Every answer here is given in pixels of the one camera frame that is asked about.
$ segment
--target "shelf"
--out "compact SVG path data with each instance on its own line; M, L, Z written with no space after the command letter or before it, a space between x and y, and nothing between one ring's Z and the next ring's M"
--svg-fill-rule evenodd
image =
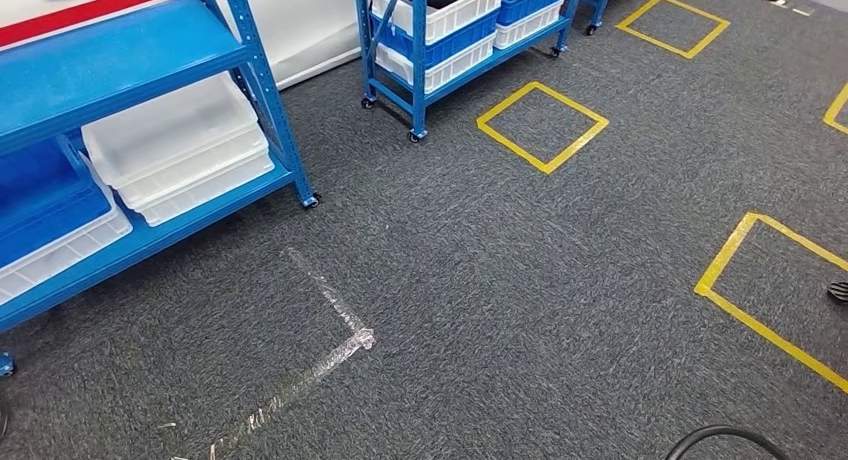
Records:
M244 64L250 55L201 0L171 0L2 51L0 155Z
M519 53L527 50L529 47L540 42L545 37L552 35L556 32L559 32L560 30L562 30L564 28L568 28L568 26L570 24L571 24L571 18L560 17L559 20L557 20L556 22L548 25L547 27L543 28L542 30L539 30L538 32L536 32L533 35L525 38L524 40L521 40L520 42L517 42L514 45L510 45L509 48L506 48L504 50L498 50L496 48L494 53L492 54L492 56L490 56L486 60L483 60L481 63L471 67L468 71L466 71L462 75L456 77L455 79L451 80L450 82L448 82L446 85L442 86L441 88L439 88L435 92L431 92L431 93L425 95L424 96L425 105L430 106L433 103L441 100L446 95L452 93L454 90L465 85L466 83L470 82L471 80L479 77L480 75L486 73L487 71L495 68L496 66L504 63L505 61L507 61L510 58L518 55ZM387 74L397 84L399 84L400 86L402 86L403 88L405 88L409 91L412 91L412 87L408 83L406 83L406 80L404 80L401 77L399 77L398 75L380 67L379 65L377 65L377 67L383 73ZM380 89L381 93L384 93L384 94L388 93L386 91L386 90L388 90L387 87L383 86L382 88L380 88L378 86L378 88ZM389 98L394 100L395 103L397 103L401 108L406 110L408 113L412 113L412 111L411 111L412 108L409 105L409 103L404 101L401 104L400 102L397 102L397 99L392 98L391 96L389 96Z
M278 190L294 180L275 154L274 170L158 227L126 211L133 231L82 262L0 305L0 332L64 302L112 275Z

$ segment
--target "blue metal shelf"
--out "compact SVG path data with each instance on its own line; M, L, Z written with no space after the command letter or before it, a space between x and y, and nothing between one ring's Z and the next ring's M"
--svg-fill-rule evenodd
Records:
M0 154L246 63L201 0L171 0L0 53Z
M374 61L377 45L380 43L382 32L388 26L388 19L391 18L397 1L398 0L390 0L385 13L383 14L382 20L379 24L373 25L371 22L370 0L356 0L357 12L359 15L359 38L362 45L363 83L365 87L362 106L370 108L370 106L377 100L377 93L382 93L386 98L397 104L412 116L410 140L414 142L423 139L427 135L427 129L425 128L424 123L427 107L443 98L445 95L448 95L462 85L470 82L472 79L526 50L543 37L554 33L558 33L559 35L557 37L556 44L551 50L554 56L559 56L560 52L566 48L566 35L579 2L579 0L566 0L567 5L565 12L556 23L505 50L496 49L494 54L488 59L482 61L478 65L475 65L467 72L451 80L435 92L425 94L424 81L427 65L425 58L426 45L424 36L427 23L427 5L426 0L412 0L412 32L407 32L411 34L412 37L412 55L409 57L413 67L412 85L408 84L397 75L387 72L389 73L390 78L412 93L412 101L407 102L377 79L376 73L378 66Z
M158 227L124 210L133 230L126 237L32 290L0 305L0 332L39 315L68 298L158 253L256 200L292 183L293 174L271 154L274 170Z
M229 71L262 119L276 168L165 224L133 232L0 305L0 332L288 184L317 204L247 0L171 0L0 52L0 155Z

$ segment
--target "black cable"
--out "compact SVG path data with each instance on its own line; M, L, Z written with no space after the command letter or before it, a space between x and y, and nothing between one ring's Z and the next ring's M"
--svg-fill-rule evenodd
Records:
M671 450L671 453L665 457L665 460L679 460L687 450L692 448L696 443L709 437L716 435L730 435L734 437L744 438L756 443L760 448L767 451L777 460L789 460L789 457L783 453L777 445L759 433L745 430L743 428L731 427L729 425L711 425L686 435L683 440L677 442L677 445Z

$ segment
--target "red stripe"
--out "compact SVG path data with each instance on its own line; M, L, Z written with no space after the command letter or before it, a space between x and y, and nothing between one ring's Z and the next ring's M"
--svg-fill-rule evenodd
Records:
M94 0L0 28L0 47L115 13L151 0Z

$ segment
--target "white wall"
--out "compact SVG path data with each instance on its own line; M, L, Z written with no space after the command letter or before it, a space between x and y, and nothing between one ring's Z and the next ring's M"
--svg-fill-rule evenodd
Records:
M0 0L0 25L90 1ZM226 10L226 2L218 2ZM250 4L279 88L359 55L354 0L250 0Z

